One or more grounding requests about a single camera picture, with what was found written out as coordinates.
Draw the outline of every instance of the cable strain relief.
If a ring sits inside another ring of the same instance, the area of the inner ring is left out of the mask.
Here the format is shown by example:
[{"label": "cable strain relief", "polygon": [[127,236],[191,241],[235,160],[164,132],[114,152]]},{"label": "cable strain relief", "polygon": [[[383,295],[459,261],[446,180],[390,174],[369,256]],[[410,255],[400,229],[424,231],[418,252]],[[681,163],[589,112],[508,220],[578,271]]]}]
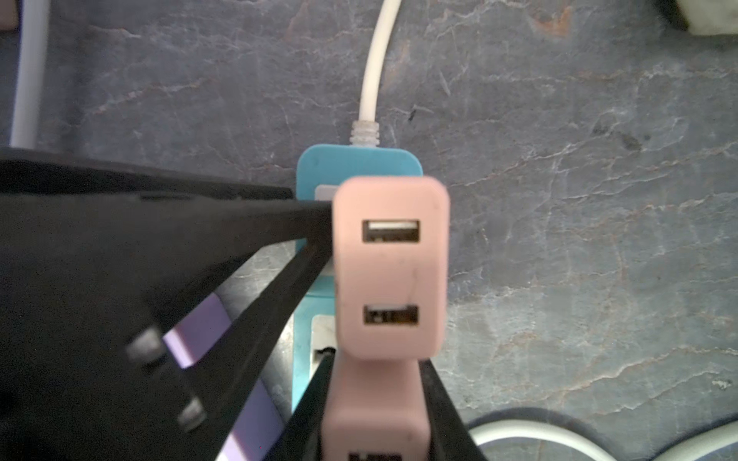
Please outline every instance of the cable strain relief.
[{"label": "cable strain relief", "polygon": [[375,148],[379,145],[379,123],[373,120],[357,120],[351,129],[351,145]]}]

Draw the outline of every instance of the screw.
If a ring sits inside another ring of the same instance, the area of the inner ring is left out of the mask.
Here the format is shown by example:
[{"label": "screw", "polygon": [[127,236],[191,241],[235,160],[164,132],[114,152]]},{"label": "screw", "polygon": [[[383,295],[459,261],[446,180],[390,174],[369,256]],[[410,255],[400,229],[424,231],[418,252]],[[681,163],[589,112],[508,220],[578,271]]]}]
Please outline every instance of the screw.
[{"label": "screw", "polygon": [[125,346],[128,360],[141,365],[155,362],[164,355],[166,350],[162,342],[162,334],[158,328],[153,326],[146,328]]},{"label": "screw", "polygon": [[179,427],[181,427],[183,431],[189,432],[195,427],[200,426],[202,422],[205,421],[206,416],[207,413],[205,412],[205,408],[202,406],[200,399],[192,397],[192,400],[177,417],[177,423],[179,423]]}]

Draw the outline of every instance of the usb port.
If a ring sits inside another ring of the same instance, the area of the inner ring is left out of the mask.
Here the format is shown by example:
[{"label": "usb port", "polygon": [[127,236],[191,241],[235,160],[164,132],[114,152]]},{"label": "usb port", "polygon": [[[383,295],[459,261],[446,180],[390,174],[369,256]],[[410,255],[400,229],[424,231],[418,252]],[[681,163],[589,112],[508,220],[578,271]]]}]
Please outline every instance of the usb port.
[{"label": "usb port", "polygon": [[420,241],[420,221],[386,220],[364,221],[364,242],[412,242]]},{"label": "usb port", "polygon": [[415,304],[369,304],[364,306],[365,325],[417,325],[418,306]]},{"label": "usb port", "polygon": [[349,453],[348,461],[402,461],[402,455],[380,453]]}]

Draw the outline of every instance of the pink object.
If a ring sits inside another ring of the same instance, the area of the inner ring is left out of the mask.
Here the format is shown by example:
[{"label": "pink object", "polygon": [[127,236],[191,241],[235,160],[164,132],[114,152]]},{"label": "pink object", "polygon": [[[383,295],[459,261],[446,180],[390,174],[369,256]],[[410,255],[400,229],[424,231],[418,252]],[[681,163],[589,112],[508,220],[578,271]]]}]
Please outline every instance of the pink object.
[{"label": "pink object", "polygon": [[323,461],[426,461],[430,423],[418,362],[339,351],[320,431]]},{"label": "pink object", "polygon": [[449,196],[429,176],[360,176],[333,202],[336,328],[364,360],[434,356],[446,323]]}]

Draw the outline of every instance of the purple object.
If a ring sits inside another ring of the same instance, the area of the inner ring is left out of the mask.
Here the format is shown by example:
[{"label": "purple object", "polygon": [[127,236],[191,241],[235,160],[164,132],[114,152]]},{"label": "purple object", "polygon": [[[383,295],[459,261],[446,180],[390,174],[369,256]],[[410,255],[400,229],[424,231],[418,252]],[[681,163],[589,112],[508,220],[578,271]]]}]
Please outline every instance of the purple object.
[{"label": "purple object", "polygon": [[[223,303],[211,294],[164,335],[182,368],[197,362],[223,336],[231,321]],[[246,400],[218,460],[261,461],[282,433],[284,423],[261,379]]]}]

